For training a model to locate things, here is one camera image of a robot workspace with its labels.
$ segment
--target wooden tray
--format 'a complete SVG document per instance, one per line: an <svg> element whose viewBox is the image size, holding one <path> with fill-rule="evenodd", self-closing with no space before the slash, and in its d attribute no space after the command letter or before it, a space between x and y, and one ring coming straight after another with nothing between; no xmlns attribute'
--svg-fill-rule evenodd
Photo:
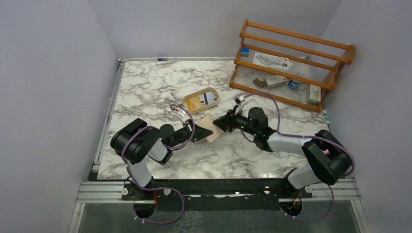
<svg viewBox="0 0 412 233"><path fill-rule="evenodd" d="M269 39L269 38L262 37L262 36L259 36L259 35L246 33L246 29L247 29L248 26L253 27L253 28L266 30L266 31L270 31L270 32L274 32L274 33L279 33L279 34L282 34L282 35L286 35L288 37L296 37L296 38L300 38L300 39L303 39L303 40L307 40L307 41L316 42L316 43L320 43L320 44L327 45L327 46L340 48L340 49L344 50L344 53L343 53L342 56L337 56L337 55L329 54L329 53L322 52L322 51L308 49L308 48L298 46L298 45L294 45L294 44L291 44L291 43L281 42L281 41L278 41L278 40ZM287 31L287 30L284 30L284 29L279 29L279 28L275 28L275 27L266 26L266 25L263 25L263 24L249 22L248 20L245 20L245 22L242 26L242 29L240 31L240 37L241 37L240 46L239 46L239 49L238 49L238 52L235 56L235 61L234 61L236 66L235 66L235 70L233 72L232 78L230 79L229 86L236 87L236 88L239 88L239 89L242 89L242 90L245 90L245 91L250 91L250 92L257 92L257 91L270 92L271 95L276 100L280 100L280 101L283 101L283 102L286 102L286 103L294 104L294 105L297 105L297 106L300 106L300 107L303 107L303 108L307 108L307 109L310 109L310 110L314 110L314 111L317 111L317 112L320 112L322 110L322 104L323 104L323 100L324 100L324 97L325 97L325 93L327 91L332 91L333 89L336 88L339 71L341 70L343 65L344 64L347 64L347 65L351 64L352 61L353 61L353 57L354 57L354 46L353 45L345 45L345 44L341 44L341 43L337 43L337 42L333 42L333 41L313 37L313 36L310 36L310 35L295 33L295 32ZM302 53L313 54L315 56L319 56L319 57L322 57L322 58L327 58L328 60L334 60L334 61L336 61L336 63L334 65L330 65L330 64L323 63L323 62L306 60L306 59L299 58L297 56L287 54L285 52L278 52L278 51L273 51L273 50L261 48L261 47L258 47L258 46L254 46L254 45L251 45L251 44L245 44L245 39L246 38L252 39L253 41L265 42L265 43L268 43L270 45L275 45L276 47L279 47L279 48L284 47L284 48L287 48L290 51L299 51L299 52L302 52ZM248 58L240 56L240 49L242 47L249 48L249 57ZM264 53L264 54L289 58L290 61L293 62L293 66L291 66L289 71L281 71L281 70L276 70L276 69L272 69L272 68L268 68L268 67L253 64L253 58L251 57L252 56L251 54L254 54L255 52L260 52L260 53ZM324 72L324 73L325 73L326 77L323 79L323 81L319 81L319 80L317 80L317 77L316 77L315 73L311 73L311 72L307 72L305 74L300 74L299 72L296 73L296 70L294 70L294 67L297 67L297 65L307 67L307 70L312 70L312 69L325 70L326 72ZM268 73L267 74L268 76L270 74L272 74L272 75L281 75L281 76L284 76L288 79L295 79L295 80L299 80L303 83L313 84L313 85L319 86L319 87L321 87L321 90L322 90L321 91L321 93L322 93L321 94L321 102L317 105L314 105L314 104L307 103L304 100L294 100L293 98L288 98L288 97L285 97L285 96L277 95L275 89L272 90L272 91L270 91L268 89L259 90L259 88L257 86L254 86L252 84L253 79L250 80L250 85L248 85L248 86L245 85L245 82L243 82L243 83L236 82L235 77L236 77L236 73L237 73L240 66L248 67L248 68L251 68L251 69L266 72L266 73Z"/></svg>

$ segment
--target glass panel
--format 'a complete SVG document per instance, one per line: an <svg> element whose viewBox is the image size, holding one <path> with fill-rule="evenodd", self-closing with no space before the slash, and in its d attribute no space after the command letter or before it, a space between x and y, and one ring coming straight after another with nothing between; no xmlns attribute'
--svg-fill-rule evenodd
<svg viewBox="0 0 412 233"><path fill-rule="evenodd" d="M297 75L300 76L302 78L307 78L307 79L312 79L312 80L317 80L322 82L326 76L324 77L316 77L315 74L312 71L313 66L305 64L305 63L301 63L301 62L297 62L297 61L292 61L292 60L288 60L288 62L278 62L278 59L276 58L271 58L271 57L277 57L277 56L273 56L270 54L266 54L263 52L259 52L259 51L255 51L252 49L249 49L249 56L247 57L243 57L241 56L240 59L242 61L246 61L246 62L250 62L252 64L256 64L259 66L263 66L263 67L267 67L267 68L272 68L274 70L278 70L278 71L282 71L285 73L289 73L289 74L293 74L293 75ZM289 63L289 67L286 68L283 67L282 65L285 64L287 65L287 63Z"/></svg>
<svg viewBox="0 0 412 233"><path fill-rule="evenodd" d="M273 74L269 74L269 73L266 73L266 72L263 72L257 69L239 66L238 71L236 72L235 78L233 80L233 83L247 86L247 87L259 90L259 91L264 91L264 92L274 94L280 97L284 97L290 100L294 100L297 102L310 104L308 103L309 84L307 83L301 83L297 90L292 90L290 87L288 87L289 79L286 79L287 82L284 85L275 87L275 88L267 88L267 87L261 88L253 83L253 80L256 78L262 81L263 78L269 77L269 76L273 76Z"/></svg>
<svg viewBox="0 0 412 233"><path fill-rule="evenodd" d="M320 218L330 209L330 201L305 202L302 218ZM177 212L156 212L152 220L169 220ZM292 220L281 211L186 211L175 223L142 224L134 220L131 204L87 204L81 233L353 233L360 232L350 201L337 201L335 210L324 221L305 223Z"/></svg>

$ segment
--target wooden rack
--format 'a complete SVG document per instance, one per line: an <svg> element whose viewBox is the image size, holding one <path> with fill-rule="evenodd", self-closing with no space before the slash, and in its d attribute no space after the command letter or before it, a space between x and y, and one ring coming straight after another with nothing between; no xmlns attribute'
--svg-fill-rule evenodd
<svg viewBox="0 0 412 233"><path fill-rule="evenodd" d="M274 32L274 33L280 33L280 34L287 35L287 36L297 37L297 38L301 38L301 39L316 42L316 43L321 43L321 44L328 45L328 46L341 48L341 49L345 50L345 52L343 53L343 56L337 56L337 55L333 55L333 54L329 54L329 53L325 53L325 52L321 52L321 51L317 51L317 50L312 50L312 49L308 49L308 48L305 48L305 47L301 47L301 46L297 46L297 45L293 45L293 44L289 44L289 43L285 43L285 42L281 42L281 41L261 37L261 36L258 36L258 35L249 34L249 33L246 33L246 29L247 29L248 26L263 29L263 30L267 30L267 31L271 31L271 32ZM242 26L242 29L240 31L240 38L241 38L240 46L239 46L239 49L238 49L238 52L235 56L235 61L234 61L236 66L235 66L235 70L233 72L232 78L230 79L229 86L239 88L239 89L242 89L242 90L245 90L245 91L250 91L250 92L259 91L259 90L256 90L254 88L251 88L251 87L241 85L241 84L238 84L238 83L234 82L234 79L235 79L235 76L236 76L236 73L238 71L239 66L244 66L244 67L260 70L260 71L263 71L263 72L266 72L266 73L269 73L269 74L273 74L273 75L281 75L281 76L284 76L284 77L289 78L289 79L299 80L303 83L313 84L313 85L321 87L321 102L317 105L309 104L309 103L302 103L302 102L299 102L299 101L291 100L291 99L281 97L281 96L278 96L278 95L274 95L274 94L272 94L272 96L276 100L283 101L283 102L290 103L290 104L294 104L294 105L297 105L297 106L300 106L300 107L303 107L303 108L307 108L307 109L310 109L310 110L313 110L313 111L317 111L317 112L320 112L322 110L322 103L323 103L323 100L324 100L325 93L327 91L331 91L331 90L336 88L337 80L338 80L338 74L339 74L339 71L341 70L341 68L343 67L343 65L344 64L351 64L352 61L353 61L353 57L354 57L354 46L353 45L345 45L345 44L341 44L341 43L337 43L337 42L333 42L333 41L329 41L329 40L324 40L324 39L309 36L309 35L304 35L304 34L300 34L300 33L287 31L287 30L280 29L280 28L275 28L275 27L270 27L270 26L266 26L266 25L263 25L263 24L249 22L248 20L245 20L245 22ZM266 42L266 43L269 43L269 44L272 44L272 45L282 46L282 47L289 48L289 49L292 49L292 50L297 50L297 51L301 51L301 52L304 52L304 53L309 53L309 54L313 54L313 55L316 55L316 56L325 57L325 58L328 58L328 59L335 60L336 64L334 66L330 66L330 65L327 65L327 64L319 63L319 62L298 58L296 56L291 56L291 55L288 55L288 54L285 54L285 53L280 53L280 52L264 49L264 48L261 48L261 47L253 46L253 45L250 45L250 44L245 44L245 42L244 42L245 38L250 38L252 40ZM280 70L276 70L276 69L256 65L256 64L253 64L251 62L243 61L241 59L240 49L242 47L247 47L250 50L255 50L255 51L270 54L270 55L289 58L292 61L307 64L307 65L310 65L310 66L327 69L327 70L329 70L329 73L328 73L328 75L326 76L326 78L324 79L323 82L319 82L319 81L316 81L316 80L312 80L312 79L304 78L304 77L301 77L301 76L298 76L298 75L295 75L295 74L291 74L291 73L288 73L288 72L283 72L283 71L280 71Z"/></svg>

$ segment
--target wooden shelf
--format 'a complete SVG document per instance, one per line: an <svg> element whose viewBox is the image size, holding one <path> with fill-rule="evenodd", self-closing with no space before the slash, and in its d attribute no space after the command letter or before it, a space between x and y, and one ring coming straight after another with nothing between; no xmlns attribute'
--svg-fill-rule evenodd
<svg viewBox="0 0 412 233"><path fill-rule="evenodd" d="M335 54L329 54L326 52L308 49L308 48L294 45L291 43L285 43L285 42L281 42L278 40L273 40L273 39L269 39L266 37L262 37L259 35L250 34L246 32L248 26L259 28L259 29L266 30L266 31L271 31L274 33L291 36L291 37L296 37L296 38L300 38L300 39L304 39L304 40L308 40L308 41L312 41L312 42L316 42L316 43L320 43L320 44L324 44L324 45L328 45L332 47L337 47L337 48L343 49L345 52L342 56L337 56ZM323 98L326 92L332 91L333 89L336 88L338 74L341 68L343 67L343 65L351 64L354 58L354 46L353 45L345 45L345 44L341 44L338 42L333 42L333 41L317 38L314 36L304 35L304 34L295 33L295 32L287 31L287 30L280 29L280 28L275 28L275 27L271 27L271 26L267 26L263 24L249 22L248 20L245 20L240 30L240 37L241 37L240 46L236 53L235 61L234 61L234 63L236 64L236 68L229 82L230 86L236 87L242 90L246 90L246 91L251 91L251 92L256 92L256 91L270 92L271 95L276 100L294 104L294 105L307 108L313 111L317 111L317 112L322 110ZM285 47L285 48L300 51L303 53L313 54L313 55L324 57L324 58L331 59L331 60L335 60L336 64L334 66L331 66L330 64L323 64L323 63L316 62L316 61L306 60L303 58L292 56L284 52L273 51L273 50L261 48L258 46L254 46L251 44L245 44L245 38L269 43L269 44L276 45L276 46ZM242 47L249 48L248 57L240 56L240 49ZM254 59L254 55L256 52L288 58L291 62L293 62L293 65L290 66L288 71L284 71L284 70L277 70L277 69L254 64L253 59ZM239 75L236 76L237 71L241 69L240 67L247 67L250 69L258 70L259 72L265 72L265 73L272 74L272 75L281 75L288 79L299 80L303 83L302 86L300 87L302 88L302 90L305 89L304 87L308 87L309 84L319 86L321 87L321 90L322 90L321 91L322 93L321 102L317 105L307 103L307 101L305 102L305 98L297 98L296 95L293 95L293 92L297 93L297 91L295 90L286 90L285 88L272 89L272 90L267 89L267 88L258 88L257 86L252 84L252 81L254 78L250 78L250 81L248 81L247 80L248 77L244 77L243 75L240 75L240 77L238 77ZM323 77L321 77L322 75L315 74L315 72L313 72L315 69L320 69L321 71L323 71L323 72L319 72L323 74ZM303 93L302 90L298 91L300 95L302 95Z"/></svg>

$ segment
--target metal frame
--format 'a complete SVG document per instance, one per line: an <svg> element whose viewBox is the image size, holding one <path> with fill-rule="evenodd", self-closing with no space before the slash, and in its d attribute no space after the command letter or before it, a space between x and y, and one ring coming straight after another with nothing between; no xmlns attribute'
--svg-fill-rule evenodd
<svg viewBox="0 0 412 233"><path fill-rule="evenodd" d="M312 184L312 198L302 198L302 201L332 200L328 186L324 183ZM152 200L122 200L121 190L124 182L81 182L76 204L78 203L154 203ZM340 179L332 186L335 200L360 200L361 194L355 179ZM248 193L233 193L234 195L251 195ZM293 199L279 199L288 202Z"/></svg>
<svg viewBox="0 0 412 233"><path fill-rule="evenodd" d="M111 118L113 115L113 109L116 104L117 93L119 91L120 81L123 76L125 62L122 62L121 59L119 59L119 62L120 64L119 64L119 69L117 71L115 86L112 91L112 96L110 97L109 106L106 111L106 118L105 118L106 120L104 121L104 124L103 124L102 134L100 135L99 145L97 146L96 156L94 157L95 162L99 162L102 160L102 157L101 157L102 150L104 149L104 146L106 145L107 134L109 133L110 122L111 122Z"/></svg>
<svg viewBox="0 0 412 233"><path fill-rule="evenodd" d="M157 58L141 58L141 59L119 59L119 70L115 80L112 96L109 101L109 106L106 111L106 121L104 122L102 134L99 140L99 145L96 151L96 156L92 168L92 172L97 172L100 168L102 160L102 150L107 141L108 129L113 114L113 109L116 103L117 94L120 87L120 81L123 76L124 66L129 61L157 61ZM218 60L233 60L233 57L170 57L168 61L218 61ZM71 219L69 233L77 233L80 229L85 206L88 203L140 203L154 204L153 200L122 200L121 190L124 187L124 182L119 181L98 181L98 182L81 182L76 204ZM325 201L331 200L332 196L328 186L324 183L312 184L312 198L302 198L302 201ZM361 203L361 194L355 179L340 179L332 186L335 195L335 200L350 200L354 215L356 217L361 233L370 233L369 224L363 206ZM289 202L292 199L279 199L279 202Z"/></svg>

